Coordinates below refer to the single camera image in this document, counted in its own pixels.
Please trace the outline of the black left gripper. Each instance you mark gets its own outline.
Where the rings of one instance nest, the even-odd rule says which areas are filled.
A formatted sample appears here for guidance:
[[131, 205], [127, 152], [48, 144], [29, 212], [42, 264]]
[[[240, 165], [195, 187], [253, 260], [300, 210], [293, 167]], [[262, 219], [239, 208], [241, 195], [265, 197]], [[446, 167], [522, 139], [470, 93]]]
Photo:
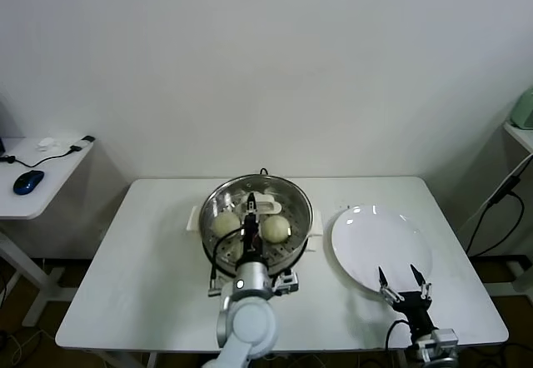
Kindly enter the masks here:
[[247, 215], [244, 219], [243, 253], [244, 262], [263, 260], [263, 241], [259, 235], [257, 200], [252, 191], [247, 196]]

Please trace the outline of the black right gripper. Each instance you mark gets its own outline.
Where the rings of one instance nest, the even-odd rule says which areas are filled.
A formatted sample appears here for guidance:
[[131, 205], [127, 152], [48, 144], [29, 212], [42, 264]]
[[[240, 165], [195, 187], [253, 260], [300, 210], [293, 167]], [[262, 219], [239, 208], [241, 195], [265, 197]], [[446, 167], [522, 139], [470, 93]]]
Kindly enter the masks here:
[[423, 274], [410, 264], [411, 272], [419, 289], [417, 291], [397, 292], [389, 287], [386, 276], [378, 267], [379, 292], [392, 309], [406, 317], [412, 336], [429, 335], [434, 330], [434, 324], [428, 314], [432, 303], [431, 283], [427, 282]]

